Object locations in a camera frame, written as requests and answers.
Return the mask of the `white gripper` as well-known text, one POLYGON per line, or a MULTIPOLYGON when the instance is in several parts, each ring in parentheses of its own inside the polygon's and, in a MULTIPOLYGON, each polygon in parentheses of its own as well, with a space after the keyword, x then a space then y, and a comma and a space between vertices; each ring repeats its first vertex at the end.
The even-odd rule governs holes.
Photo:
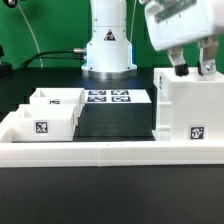
POLYGON ((224 0, 139 0, 156 51, 166 50, 177 76, 189 74, 182 46, 198 42, 198 73, 216 72, 218 38, 224 33, 224 0))

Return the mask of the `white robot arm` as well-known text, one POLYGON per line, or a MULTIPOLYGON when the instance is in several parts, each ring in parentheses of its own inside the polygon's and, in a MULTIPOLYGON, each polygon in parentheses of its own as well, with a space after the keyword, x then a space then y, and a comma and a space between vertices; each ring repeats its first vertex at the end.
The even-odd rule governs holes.
MULTIPOLYGON (((139 0, 149 38, 157 51, 166 50, 175 74, 189 73, 183 46, 200 49, 198 73, 216 72, 218 36, 224 34, 224 0, 139 0)), ((134 70, 132 44, 126 37, 126 0, 90 0, 92 38, 86 46, 88 73, 106 76, 134 70)))

